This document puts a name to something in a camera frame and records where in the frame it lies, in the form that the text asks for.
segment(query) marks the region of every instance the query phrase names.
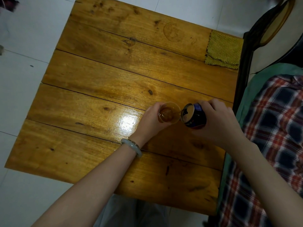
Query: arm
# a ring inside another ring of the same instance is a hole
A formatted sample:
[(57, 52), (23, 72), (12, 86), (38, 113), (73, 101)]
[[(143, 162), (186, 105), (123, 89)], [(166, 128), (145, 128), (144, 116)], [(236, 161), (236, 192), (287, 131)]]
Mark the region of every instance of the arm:
[(303, 226), (303, 199), (267, 162), (258, 146), (244, 136), (232, 109), (216, 99), (199, 103), (207, 123), (203, 129), (193, 133), (231, 155), (274, 226)]
[[(129, 139), (142, 146), (169, 123), (158, 122), (161, 103), (146, 110), (134, 134)], [(114, 193), (136, 152), (127, 144), (90, 171), (67, 190), (33, 226), (92, 226), (103, 207)]]

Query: can lid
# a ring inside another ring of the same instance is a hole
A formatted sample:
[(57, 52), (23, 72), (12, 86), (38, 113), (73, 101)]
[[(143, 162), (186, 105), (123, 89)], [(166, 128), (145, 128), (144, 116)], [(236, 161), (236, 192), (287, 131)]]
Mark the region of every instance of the can lid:
[(194, 115), (195, 106), (192, 103), (186, 104), (181, 111), (181, 122), (186, 123), (191, 120)]

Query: wooden table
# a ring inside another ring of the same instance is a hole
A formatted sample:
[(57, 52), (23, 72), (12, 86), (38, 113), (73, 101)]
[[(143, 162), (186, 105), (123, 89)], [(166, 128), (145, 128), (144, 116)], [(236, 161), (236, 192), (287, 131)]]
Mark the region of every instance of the wooden table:
[[(210, 32), (115, 0), (76, 0), (6, 167), (76, 183), (157, 101), (231, 107), (237, 72), (203, 62)], [(143, 150), (116, 193), (215, 213), (222, 149), (178, 122)]]

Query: forearm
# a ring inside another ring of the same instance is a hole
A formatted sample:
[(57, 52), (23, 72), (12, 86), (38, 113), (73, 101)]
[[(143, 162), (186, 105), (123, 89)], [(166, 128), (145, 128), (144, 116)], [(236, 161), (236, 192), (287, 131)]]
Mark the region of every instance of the forearm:
[(232, 155), (274, 226), (302, 226), (303, 199), (261, 154), (257, 145), (239, 145)]
[(136, 153), (123, 144), (66, 191), (33, 226), (92, 226)]

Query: bracelet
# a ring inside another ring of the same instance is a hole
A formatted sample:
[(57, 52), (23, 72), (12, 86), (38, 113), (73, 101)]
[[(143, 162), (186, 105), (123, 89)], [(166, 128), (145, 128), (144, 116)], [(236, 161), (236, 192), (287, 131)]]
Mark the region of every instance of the bracelet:
[(139, 146), (134, 142), (134, 141), (131, 141), (129, 139), (121, 139), (121, 144), (127, 144), (128, 146), (130, 146), (136, 153), (137, 155), (140, 157), (142, 157), (142, 152), (139, 148)]

